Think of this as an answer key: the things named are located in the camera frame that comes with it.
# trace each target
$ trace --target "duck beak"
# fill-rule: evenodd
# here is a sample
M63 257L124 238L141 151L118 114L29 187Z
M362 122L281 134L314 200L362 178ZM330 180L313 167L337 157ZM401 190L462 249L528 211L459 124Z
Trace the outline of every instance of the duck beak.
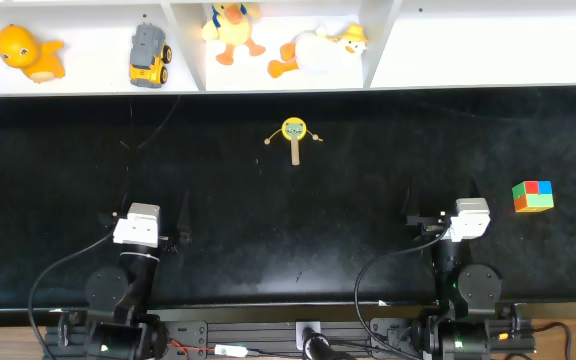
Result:
M241 14L241 7L236 4L228 6L224 15L226 16L226 20L233 25L239 24L243 17Z

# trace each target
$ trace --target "black tabletop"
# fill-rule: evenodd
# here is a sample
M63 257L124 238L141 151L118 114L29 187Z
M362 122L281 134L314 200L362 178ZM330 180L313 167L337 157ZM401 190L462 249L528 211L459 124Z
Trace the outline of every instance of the black tabletop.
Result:
M417 245L400 219L411 179L433 214L477 184L492 222L472 254L505 300L576 300L576 87L182 96L137 150L176 99L0 99L0 308L109 232L124 197L174 227L186 191L194 241L162 259L153 307L350 301L365 262ZM300 142L299 166L281 135L264 144L291 116L324 140ZM516 214L524 180L551 181L555 208ZM85 305L85 280L118 253L55 269L37 306ZM434 301L428 255L375 265L362 299Z

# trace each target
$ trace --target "toy wheel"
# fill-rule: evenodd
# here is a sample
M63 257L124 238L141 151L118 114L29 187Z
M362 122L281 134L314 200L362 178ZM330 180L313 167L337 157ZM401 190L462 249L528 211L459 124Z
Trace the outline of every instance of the toy wheel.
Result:
M169 62L172 61L172 49L170 48L170 46L164 45L163 55L164 55L163 56L164 64L168 64Z
M160 79L161 79L161 83L162 83L162 84L165 84L166 81L168 81L168 69L166 69L165 66L161 68L161 77L160 77Z

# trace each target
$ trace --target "colorful cube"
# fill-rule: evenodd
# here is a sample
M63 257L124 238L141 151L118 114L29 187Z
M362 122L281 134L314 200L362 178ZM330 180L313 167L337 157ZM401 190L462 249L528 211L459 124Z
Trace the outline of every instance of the colorful cube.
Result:
M516 212L541 212L555 207L550 181L524 181L512 188Z

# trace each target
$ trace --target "toy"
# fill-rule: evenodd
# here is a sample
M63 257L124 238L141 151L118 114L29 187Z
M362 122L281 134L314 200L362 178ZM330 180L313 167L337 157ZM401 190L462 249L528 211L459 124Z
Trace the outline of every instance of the toy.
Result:
M524 181L512 188L516 212L541 212L555 207L550 181Z
M292 164L299 165L299 140L303 139L306 136L306 133L312 136L312 139L315 141L324 141L322 138L319 137L317 134L311 133L306 128L306 123L297 117L291 117L286 119L284 123L281 125L281 129L275 131L269 138L264 140L264 144L270 144L270 139L273 136L277 135L280 132L284 135L286 140L290 141L290 153L292 155Z
M316 33L306 32L295 42L281 47L281 61L268 64L268 73L278 78L287 71L302 70L311 74L344 71L361 59L368 39L359 24L351 24L339 38L328 36L320 26Z
M130 51L130 83L135 86L160 88L168 81L164 64L172 60L172 49L164 41L164 32L152 25L137 26Z
M255 44L250 37L252 24L248 15L259 19L261 11L256 4L246 3L215 3L212 5L212 19L204 25L201 35L205 41L219 39L226 44L226 50L217 55L217 61L223 65L232 65L235 47L246 45L250 56L259 56L266 52L266 48Z
M62 41L40 43L30 31L18 25L8 25L0 31L1 58L37 84L66 75L56 54L63 47Z

